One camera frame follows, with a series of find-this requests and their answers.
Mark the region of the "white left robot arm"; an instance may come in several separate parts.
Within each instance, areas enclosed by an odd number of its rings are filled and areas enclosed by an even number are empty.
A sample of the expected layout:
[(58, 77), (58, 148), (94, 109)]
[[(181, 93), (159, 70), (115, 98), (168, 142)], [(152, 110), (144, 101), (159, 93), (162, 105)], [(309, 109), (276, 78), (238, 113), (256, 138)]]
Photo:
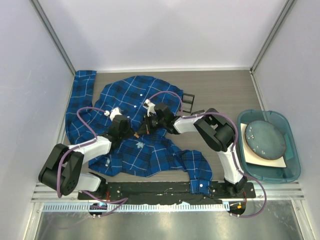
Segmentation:
[(118, 114), (113, 117), (108, 130), (92, 140), (70, 146), (62, 143), (55, 145), (38, 180), (59, 196), (67, 196), (73, 191), (87, 191), (100, 200), (107, 192), (106, 180), (95, 173), (82, 173), (83, 164), (109, 154), (134, 134), (129, 119)]

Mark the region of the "blue plaid shirt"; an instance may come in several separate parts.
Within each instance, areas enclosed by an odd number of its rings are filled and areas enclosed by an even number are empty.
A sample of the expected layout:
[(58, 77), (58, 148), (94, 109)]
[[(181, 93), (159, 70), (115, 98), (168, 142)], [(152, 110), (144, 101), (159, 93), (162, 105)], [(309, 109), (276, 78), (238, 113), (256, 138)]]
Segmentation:
[[(80, 70), (74, 77), (65, 116), (66, 136), (73, 145), (89, 141), (107, 130), (112, 122), (103, 111), (119, 107), (137, 131), (147, 112), (143, 107), (146, 99), (151, 98), (156, 104), (165, 103), (173, 113), (177, 113), (180, 108), (180, 98), (183, 96), (181, 89), (159, 78), (145, 75), (107, 84), (98, 100), (93, 101), (96, 74), (93, 70)], [(144, 147), (137, 148), (137, 142), (144, 143)], [(179, 149), (166, 138), (165, 129), (124, 140), (109, 154), (90, 160), (88, 166), (107, 176), (126, 173), (151, 177), (163, 171), (183, 170), (188, 173), (192, 194), (207, 194), (207, 187), (213, 178), (210, 165), (202, 153)]]

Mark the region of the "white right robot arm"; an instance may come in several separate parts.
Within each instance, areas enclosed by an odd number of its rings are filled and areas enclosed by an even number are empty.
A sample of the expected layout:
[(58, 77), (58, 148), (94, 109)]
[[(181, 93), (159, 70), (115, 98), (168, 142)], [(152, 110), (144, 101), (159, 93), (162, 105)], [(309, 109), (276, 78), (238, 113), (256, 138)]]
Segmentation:
[(158, 129), (180, 135), (197, 132), (220, 159), (224, 172), (225, 194), (236, 198), (243, 193), (247, 177), (243, 175), (236, 153), (238, 130), (232, 121), (210, 108), (191, 116), (174, 115), (164, 103), (145, 103), (147, 114), (138, 130), (139, 135), (149, 135)]

